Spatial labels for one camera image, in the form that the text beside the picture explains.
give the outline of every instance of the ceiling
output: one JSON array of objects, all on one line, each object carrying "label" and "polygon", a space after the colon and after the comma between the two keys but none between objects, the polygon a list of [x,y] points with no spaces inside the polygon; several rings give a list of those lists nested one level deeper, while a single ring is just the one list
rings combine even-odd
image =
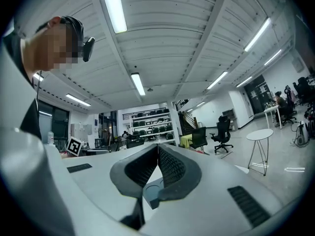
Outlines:
[{"label": "ceiling", "polygon": [[[95,37],[89,62],[43,72],[40,98],[83,113],[100,113],[204,97],[257,76],[278,49],[294,43],[289,0],[122,0],[127,32],[115,34],[104,0],[28,0],[15,28],[31,36],[53,16],[83,22]],[[263,22],[272,25],[249,52],[244,47]],[[223,71],[228,75],[206,90]],[[139,72],[146,95],[130,79]],[[70,93],[88,103],[67,100]]]}]

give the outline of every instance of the white floor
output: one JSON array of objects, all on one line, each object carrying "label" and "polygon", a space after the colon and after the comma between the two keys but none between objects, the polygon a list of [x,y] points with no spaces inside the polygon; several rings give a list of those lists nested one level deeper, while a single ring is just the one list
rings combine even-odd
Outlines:
[{"label": "white floor", "polygon": [[[304,119],[303,115],[306,109],[306,106],[298,106],[296,108],[298,111],[295,115],[297,121]],[[263,174],[250,170],[249,175],[273,191],[286,205],[303,194],[305,188],[308,187],[310,178],[314,175],[315,140],[310,140],[306,147],[296,147],[292,145],[295,133],[292,132],[290,123],[286,123],[282,129],[279,127],[275,128],[276,122],[272,123],[269,116],[269,124],[270,128],[274,130],[274,134],[269,138],[267,174],[263,176]],[[292,129],[295,130],[296,126],[297,124],[295,123]],[[255,119],[241,130],[231,132],[231,139],[228,144],[232,144],[234,148],[228,147],[229,153],[226,153],[224,149],[220,149],[217,154],[214,153],[214,146],[219,143],[214,142],[209,134],[217,133],[217,130],[207,129],[208,145],[204,146],[205,152],[231,164],[247,168],[254,141],[247,140],[246,136],[253,131],[264,128],[268,128],[265,117]],[[267,140],[261,141],[261,144],[266,153]],[[257,164],[261,161],[259,148],[256,145],[252,163]],[[263,172],[263,168],[260,165],[254,166],[254,169]]]}]

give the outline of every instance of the black vent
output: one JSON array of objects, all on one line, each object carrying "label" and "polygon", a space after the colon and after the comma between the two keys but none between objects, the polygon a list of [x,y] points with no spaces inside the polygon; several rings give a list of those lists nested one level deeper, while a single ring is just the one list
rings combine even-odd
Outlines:
[{"label": "black vent", "polygon": [[128,163],[125,167],[125,174],[143,188],[157,167],[157,161],[158,154],[155,149],[152,149]]},{"label": "black vent", "polygon": [[266,210],[243,187],[236,186],[228,189],[228,192],[253,227],[270,218]]},{"label": "black vent", "polygon": [[73,172],[77,172],[77,171],[86,170],[88,168],[92,168],[92,166],[88,163],[85,163],[85,164],[80,164],[80,165],[76,165],[76,166],[71,166],[71,167],[68,167],[67,169],[70,173],[73,173]]},{"label": "black vent", "polygon": [[164,187],[168,187],[184,176],[186,168],[181,160],[166,152],[161,147],[158,148],[158,155],[158,166],[163,175]]}]

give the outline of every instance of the white round table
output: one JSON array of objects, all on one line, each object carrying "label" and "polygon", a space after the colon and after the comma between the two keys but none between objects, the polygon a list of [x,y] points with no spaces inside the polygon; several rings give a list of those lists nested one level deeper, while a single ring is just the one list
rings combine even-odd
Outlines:
[{"label": "white round table", "polygon": [[[269,137],[274,133],[274,131],[272,129],[269,129],[269,128],[266,128],[266,129],[260,129],[260,130],[257,130],[257,131],[254,131],[250,134],[248,134],[246,136],[246,138],[248,140],[251,140],[251,141],[254,141],[254,147],[252,148],[252,155],[254,153],[254,150],[255,150],[255,146],[256,146],[256,143],[258,144],[258,148],[259,148],[259,151],[260,151],[260,155],[261,155],[261,159],[262,159],[262,167],[264,168],[264,173],[263,175],[265,176],[266,173],[267,173],[267,167],[268,167],[268,154],[269,154]],[[267,157],[266,157],[266,154],[265,154],[265,151],[264,149],[262,148],[262,145],[261,145],[261,142],[260,140],[264,140],[264,139],[267,139]],[[251,158],[250,158],[250,161],[248,163],[248,169],[252,166],[261,166],[260,163],[256,163],[255,165],[251,165],[251,160],[252,160],[252,155],[251,155]]]}]

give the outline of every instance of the seated person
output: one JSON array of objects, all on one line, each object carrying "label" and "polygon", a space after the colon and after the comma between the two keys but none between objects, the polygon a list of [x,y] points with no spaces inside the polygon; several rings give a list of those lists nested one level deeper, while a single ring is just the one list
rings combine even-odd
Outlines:
[{"label": "seated person", "polygon": [[[283,116],[286,114],[286,111],[287,111],[287,103],[280,95],[281,95],[281,92],[275,93],[276,102],[277,102],[277,105],[279,105],[279,114],[280,116]],[[276,114],[276,120],[277,120],[277,124],[275,126],[279,127],[280,123],[279,123],[279,117],[277,114]]]}]

